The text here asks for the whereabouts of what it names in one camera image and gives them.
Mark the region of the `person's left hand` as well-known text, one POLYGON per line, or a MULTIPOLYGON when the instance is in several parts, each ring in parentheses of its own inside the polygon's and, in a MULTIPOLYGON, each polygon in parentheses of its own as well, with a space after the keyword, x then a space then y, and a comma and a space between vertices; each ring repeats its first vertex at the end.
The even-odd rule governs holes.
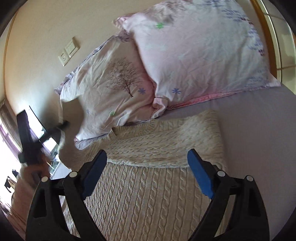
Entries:
POLYGON ((48 157, 41 153, 39 154, 39 162, 30 166, 22 166, 20 177, 26 181, 31 187, 37 187, 43 177, 50 178, 48 157))

